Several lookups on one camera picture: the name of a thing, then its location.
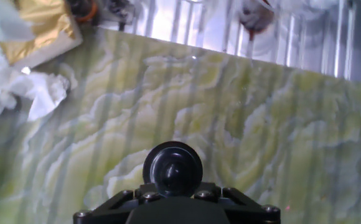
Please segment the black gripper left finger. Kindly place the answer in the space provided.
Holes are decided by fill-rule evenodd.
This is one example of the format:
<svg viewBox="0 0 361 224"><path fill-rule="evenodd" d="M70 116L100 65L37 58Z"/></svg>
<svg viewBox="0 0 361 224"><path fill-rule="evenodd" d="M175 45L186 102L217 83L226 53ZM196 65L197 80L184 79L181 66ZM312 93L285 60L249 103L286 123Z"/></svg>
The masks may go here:
<svg viewBox="0 0 361 224"><path fill-rule="evenodd" d="M136 190L122 190L94 210L80 210L73 215L73 224L125 224L139 205L159 200L154 184L144 184Z"/></svg>

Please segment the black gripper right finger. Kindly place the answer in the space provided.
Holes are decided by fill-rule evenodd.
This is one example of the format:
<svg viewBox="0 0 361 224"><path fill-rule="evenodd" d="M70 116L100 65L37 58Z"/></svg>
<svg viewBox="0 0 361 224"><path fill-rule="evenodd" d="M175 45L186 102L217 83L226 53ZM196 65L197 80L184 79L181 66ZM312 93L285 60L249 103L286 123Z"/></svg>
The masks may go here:
<svg viewBox="0 0 361 224"><path fill-rule="evenodd" d="M279 207L260 205L234 187L221 188L214 183L202 182L194 192L194 198L218 206L230 223L281 223Z"/></svg>

